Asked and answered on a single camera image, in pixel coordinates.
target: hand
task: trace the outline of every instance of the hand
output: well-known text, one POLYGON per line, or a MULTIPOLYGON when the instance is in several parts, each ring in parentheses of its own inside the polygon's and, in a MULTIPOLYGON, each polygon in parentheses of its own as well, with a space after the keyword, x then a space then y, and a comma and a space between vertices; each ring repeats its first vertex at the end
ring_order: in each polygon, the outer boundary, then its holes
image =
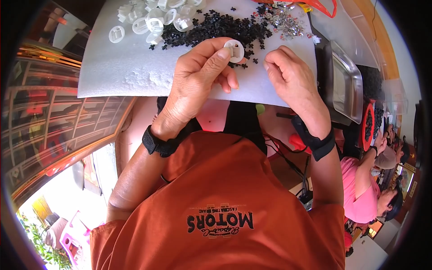
POLYGON ((307 64, 280 46, 266 55, 263 65, 278 96, 300 116, 312 136, 324 139, 331 129, 330 113, 307 64))
MULTIPOLYGON (((207 39, 179 57, 171 92, 165 107, 153 123, 153 134, 158 136, 162 131, 157 129, 162 125, 164 130, 170 131, 169 135, 163 135, 165 138, 176 137, 189 120, 200 112, 213 83, 219 83, 226 93, 230 93, 231 88, 238 89, 235 71, 228 66, 231 57, 229 49, 223 47, 231 39, 207 39)), ((246 59, 243 58, 239 64, 244 62, 246 59)))
POLYGON ((377 148, 377 156, 387 147, 387 138, 382 136, 381 130, 378 130, 374 146, 377 148))

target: black wrist strap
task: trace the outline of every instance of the black wrist strap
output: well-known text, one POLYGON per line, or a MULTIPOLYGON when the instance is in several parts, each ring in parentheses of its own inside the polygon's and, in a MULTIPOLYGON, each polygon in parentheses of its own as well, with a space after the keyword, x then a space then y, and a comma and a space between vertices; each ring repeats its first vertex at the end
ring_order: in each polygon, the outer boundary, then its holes
POLYGON ((151 127, 152 125, 149 125, 143 135, 143 145, 147 148, 149 154, 151 155, 154 152, 158 152, 163 158, 172 155, 177 150, 182 140, 178 137, 167 141, 161 140, 152 134, 151 127))
POLYGON ((369 149, 375 149, 375 151, 376 151, 375 159, 377 159, 377 157, 378 157, 378 148, 376 146, 369 146, 369 149))
POLYGON ((305 123, 298 115, 293 117, 291 123, 293 124, 303 143, 311 149, 315 161, 327 156, 336 145, 333 128, 331 128, 327 137, 325 137, 323 140, 320 140, 309 133, 305 123))

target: stainless steel tray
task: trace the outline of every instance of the stainless steel tray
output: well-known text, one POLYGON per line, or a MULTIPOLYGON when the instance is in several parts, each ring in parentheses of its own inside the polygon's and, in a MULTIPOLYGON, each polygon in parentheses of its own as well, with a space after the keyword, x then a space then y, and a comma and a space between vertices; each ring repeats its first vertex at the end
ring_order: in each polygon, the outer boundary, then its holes
POLYGON ((362 74, 334 41, 325 45, 324 61, 326 64, 324 102, 360 124, 363 112, 362 74))

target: white foam sheet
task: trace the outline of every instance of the white foam sheet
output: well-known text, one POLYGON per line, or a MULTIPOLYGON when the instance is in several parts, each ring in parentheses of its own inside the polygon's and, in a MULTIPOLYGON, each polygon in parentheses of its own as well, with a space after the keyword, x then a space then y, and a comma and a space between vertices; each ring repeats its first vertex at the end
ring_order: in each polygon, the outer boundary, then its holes
MULTIPOLYGON (((163 42, 149 49, 146 43, 148 33, 137 35, 132 25, 118 21, 117 9, 127 0, 107 0, 95 22, 87 42, 78 83, 78 97, 94 96, 167 96, 171 90, 174 67, 179 56, 187 53, 191 47, 179 46, 162 51, 163 42), (108 39, 110 29, 121 25, 125 29, 125 37, 119 43, 111 43, 108 39)), ((202 14, 194 17, 203 21, 203 14, 208 10, 216 10, 221 14, 229 14, 236 18, 250 18, 256 11, 257 3, 251 0, 208 0, 202 14)), ((305 35, 283 41, 274 33, 264 40, 265 50, 260 49, 258 40, 253 42, 255 55, 246 63, 249 67, 235 68, 239 81, 239 90, 226 94, 220 86, 216 86, 210 98, 256 102, 287 107, 275 93, 262 62, 265 55, 280 45, 291 48, 308 64, 315 78, 317 74, 314 43, 306 33, 311 33, 310 22, 304 11, 296 6, 292 16, 303 21, 305 35)))

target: glass cabinet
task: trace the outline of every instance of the glass cabinet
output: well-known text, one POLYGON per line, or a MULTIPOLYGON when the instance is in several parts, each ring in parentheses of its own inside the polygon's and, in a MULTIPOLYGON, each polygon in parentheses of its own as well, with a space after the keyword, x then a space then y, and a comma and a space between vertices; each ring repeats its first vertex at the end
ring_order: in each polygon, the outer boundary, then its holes
POLYGON ((50 177, 73 164, 83 147, 114 138, 129 113, 134 97, 77 98, 78 77, 79 67, 19 53, 1 127, 2 170, 13 198, 41 172, 50 177))

